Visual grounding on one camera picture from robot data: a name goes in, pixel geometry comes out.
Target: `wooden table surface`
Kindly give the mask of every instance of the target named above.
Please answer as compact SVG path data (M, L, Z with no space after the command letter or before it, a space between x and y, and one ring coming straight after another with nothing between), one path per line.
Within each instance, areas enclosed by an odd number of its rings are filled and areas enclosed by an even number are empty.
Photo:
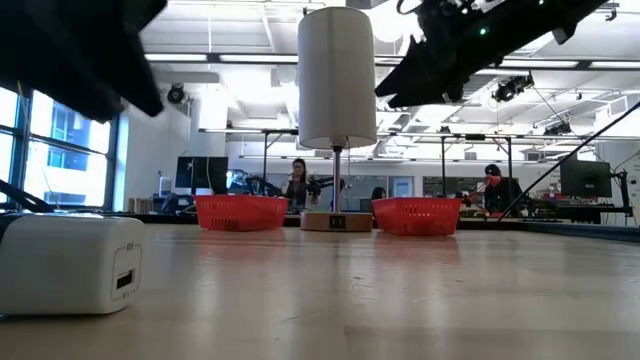
M640 356L633 244L489 231L147 233L135 304L103 317L0 318L0 359Z

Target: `black shirt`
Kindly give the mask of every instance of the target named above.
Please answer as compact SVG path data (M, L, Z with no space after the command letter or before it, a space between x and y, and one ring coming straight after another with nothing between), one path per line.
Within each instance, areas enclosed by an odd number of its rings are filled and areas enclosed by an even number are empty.
M511 179L502 178L500 183L496 186L487 186L484 190L484 207L490 213L504 212L512 199L509 197L509 182ZM522 193L522 189L517 181L511 180L511 187L513 191L513 199ZM519 211L519 208L514 207L514 213Z
M289 206L305 207L307 202L307 184L301 181L289 181L287 186L287 199L289 199Z

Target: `plastic basket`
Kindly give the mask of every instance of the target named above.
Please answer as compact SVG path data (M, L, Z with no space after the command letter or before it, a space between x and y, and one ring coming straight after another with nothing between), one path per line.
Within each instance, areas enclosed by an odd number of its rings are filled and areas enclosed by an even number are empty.
M284 223L287 199L250 195L196 196L200 227L219 231L277 229Z
M378 228L395 235L456 232L460 199L391 198L373 201Z

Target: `lamp base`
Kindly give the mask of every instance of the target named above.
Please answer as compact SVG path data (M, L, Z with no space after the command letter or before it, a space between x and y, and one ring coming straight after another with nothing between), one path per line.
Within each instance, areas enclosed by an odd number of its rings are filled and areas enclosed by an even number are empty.
M373 217L369 213L302 213L300 229L306 231L369 232Z

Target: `spotlight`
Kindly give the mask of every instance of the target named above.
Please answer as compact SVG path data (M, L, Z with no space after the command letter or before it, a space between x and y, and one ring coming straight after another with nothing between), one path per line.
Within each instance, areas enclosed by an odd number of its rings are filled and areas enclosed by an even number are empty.
M573 131L571 130L571 126L566 121L562 121L557 125L547 126L544 130L545 136L560 136L564 134L571 134Z
M171 90L167 93L167 100L174 105L184 104L187 101L187 94L184 92L184 84L172 84Z
M535 82L531 74L527 76L514 76L498 84L498 90L491 94L491 97L497 102L511 101L516 96L522 94L525 89L533 85L535 85Z

